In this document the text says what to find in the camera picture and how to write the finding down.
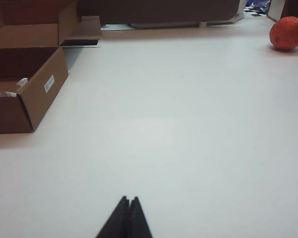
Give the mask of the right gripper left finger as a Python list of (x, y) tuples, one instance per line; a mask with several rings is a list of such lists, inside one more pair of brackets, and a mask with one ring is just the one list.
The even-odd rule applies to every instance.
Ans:
[(124, 238), (126, 236), (129, 200), (123, 196), (97, 234), (97, 238)]

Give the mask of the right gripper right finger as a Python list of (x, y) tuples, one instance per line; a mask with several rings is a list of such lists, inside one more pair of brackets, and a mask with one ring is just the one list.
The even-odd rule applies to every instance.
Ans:
[(127, 225), (126, 225), (127, 238), (152, 238), (150, 228), (148, 226), (145, 214), (143, 212), (140, 200), (135, 197), (128, 209)]

